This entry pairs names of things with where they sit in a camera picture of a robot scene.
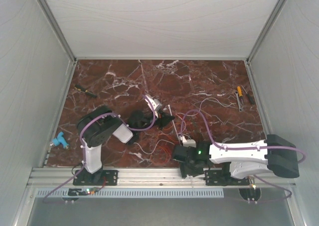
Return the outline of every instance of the gray floor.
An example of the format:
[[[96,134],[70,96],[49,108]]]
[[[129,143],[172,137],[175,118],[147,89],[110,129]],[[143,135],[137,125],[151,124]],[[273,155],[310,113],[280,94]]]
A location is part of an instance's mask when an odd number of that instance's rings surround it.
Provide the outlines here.
[[[283,192],[263,189],[262,198]],[[286,201],[249,205],[224,199],[81,199],[74,205],[36,199],[28,226],[290,226]]]

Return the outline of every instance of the mounting plate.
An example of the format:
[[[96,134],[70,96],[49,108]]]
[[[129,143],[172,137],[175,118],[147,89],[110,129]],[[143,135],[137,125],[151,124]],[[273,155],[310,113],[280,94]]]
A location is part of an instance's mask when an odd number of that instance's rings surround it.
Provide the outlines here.
[[[205,184],[206,186],[248,186],[249,179],[234,179],[223,171],[219,170],[205,170]]]
[[[238,189],[240,196],[244,200],[249,200],[249,201],[258,201],[261,197],[261,189],[256,188],[256,189]]]
[[[102,186],[104,178],[106,179],[105,186],[115,186],[118,183],[118,170],[100,170],[94,174],[83,170],[76,179],[73,180],[73,185],[76,186]]]

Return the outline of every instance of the small white component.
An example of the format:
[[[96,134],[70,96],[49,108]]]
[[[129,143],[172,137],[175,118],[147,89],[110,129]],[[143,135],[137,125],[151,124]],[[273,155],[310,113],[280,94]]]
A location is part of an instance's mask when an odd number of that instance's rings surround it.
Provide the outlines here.
[[[120,125],[119,128],[112,133],[112,135],[119,139],[122,143],[127,143],[133,137],[133,133],[124,124]]]
[[[196,141],[194,141],[193,139],[186,140],[185,136],[182,136],[180,139],[183,143],[183,146],[185,146],[185,147],[191,146],[191,147],[196,148]]]
[[[101,162],[101,147],[102,145],[96,147],[88,147],[88,144],[84,141],[84,146],[81,145],[81,148],[85,148],[85,169],[91,174],[97,172],[102,167]]]
[[[229,167],[230,175],[233,178],[244,179],[250,175],[258,175],[271,172],[267,164],[255,162],[231,162]]]
[[[159,100],[151,98],[150,95],[146,95],[146,97],[151,102],[151,104],[154,108],[154,111],[155,111],[155,115],[156,115],[156,117],[158,117],[159,114],[157,111],[161,108],[161,103],[159,102]],[[145,101],[148,103],[149,108],[152,110],[150,103],[146,99],[145,99]]]
[[[264,140],[250,142],[250,143],[217,143],[224,149],[219,149],[215,145],[210,145],[209,154],[211,155],[211,161],[215,164],[220,164],[223,162],[233,162],[233,161],[249,161],[261,164],[268,164],[268,160],[265,159],[267,155],[267,149],[260,150],[229,150],[229,148],[242,148],[242,147],[256,147],[267,146]]]

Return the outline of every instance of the white wall panel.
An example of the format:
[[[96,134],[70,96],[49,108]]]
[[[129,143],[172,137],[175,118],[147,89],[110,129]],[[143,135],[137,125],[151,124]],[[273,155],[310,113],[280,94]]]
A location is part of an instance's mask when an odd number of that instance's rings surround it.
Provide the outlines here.
[[[68,63],[36,0],[0,0],[1,226],[12,224],[31,168],[43,158]]]
[[[319,0],[288,0],[252,61],[271,131],[305,150],[297,179],[307,226],[319,222]]]
[[[77,57],[247,57],[277,0],[47,0]]]

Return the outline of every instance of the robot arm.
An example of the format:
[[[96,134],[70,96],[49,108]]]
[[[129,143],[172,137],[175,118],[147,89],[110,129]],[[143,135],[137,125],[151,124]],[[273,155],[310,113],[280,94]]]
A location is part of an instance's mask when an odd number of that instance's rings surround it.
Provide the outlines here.
[[[268,135],[267,140],[249,143],[217,143],[229,148],[261,147],[270,145],[290,146],[293,144],[277,135]],[[229,176],[233,179],[243,179],[247,176],[273,172],[284,178],[299,177],[297,153],[286,149],[256,149],[256,150],[224,150],[211,142],[194,143],[193,140],[182,139],[181,145],[176,145],[172,158],[181,162],[182,177],[203,174],[203,167],[209,164],[229,163]]]
[[[160,110],[162,105],[158,100],[152,99],[148,95],[146,95],[146,98],[147,99],[145,100],[148,103],[149,108],[152,109],[153,107],[155,110],[154,114],[156,120],[154,125],[163,128],[175,118]],[[111,112],[112,111],[107,106],[101,106],[85,115],[77,124],[79,134],[93,119]],[[111,135],[115,136],[122,143],[133,144],[139,139],[138,132],[134,131],[134,128],[146,128],[151,125],[152,121],[153,116],[145,117],[142,111],[135,111],[129,118],[129,126],[132,130],[130,130],[128,125],[124,124],[118,117],[111,115],[102,117],[92,123],[83,133],[84,145],[81,146],[81,148],[84,148],[85,150],[86,171],[90,174],[94,174],[102,168],[101,147],[104,142],[108,141]]]

